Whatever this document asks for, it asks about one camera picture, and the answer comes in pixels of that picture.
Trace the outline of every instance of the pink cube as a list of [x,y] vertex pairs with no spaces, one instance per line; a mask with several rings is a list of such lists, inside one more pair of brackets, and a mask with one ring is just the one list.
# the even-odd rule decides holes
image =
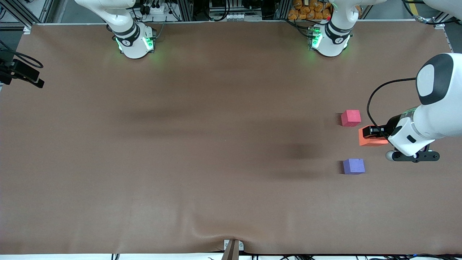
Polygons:
[[357,126],[361,122],[359,110],[346,110],[341,118],[343,126]]

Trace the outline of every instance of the purple cube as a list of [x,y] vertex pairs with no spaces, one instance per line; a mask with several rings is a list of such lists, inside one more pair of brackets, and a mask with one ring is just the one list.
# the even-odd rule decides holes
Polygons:
[[361,174],[365,173],[363,159],[348,159],[343,161],[343,169],[345,174]]

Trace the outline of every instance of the table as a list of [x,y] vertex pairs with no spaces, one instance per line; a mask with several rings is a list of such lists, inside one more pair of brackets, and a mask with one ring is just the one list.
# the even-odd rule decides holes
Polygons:
[[[236,238],[260,254],[462,253],[462,138],[438,162],[360,147],[380,84],[448,52],[441,30],[359,22],[326,58],[283,22],[168,24],[129,60],[104,26],[36,25],[19,51],[45,87],[0,94],[0,253],[179,253]],[[374,97],[379,123],[418,105]],[[364,158],[366,174],[342,174]]]

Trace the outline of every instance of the black device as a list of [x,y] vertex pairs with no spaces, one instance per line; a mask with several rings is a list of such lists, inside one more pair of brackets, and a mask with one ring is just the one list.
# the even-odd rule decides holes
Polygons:
[[9,85],[13,79],[20,79],[43,88],[45,82],[38,77],[39,74],[36,69],[18,59],[13,59],[12,62],[0,59],[0,81],[6,85]]

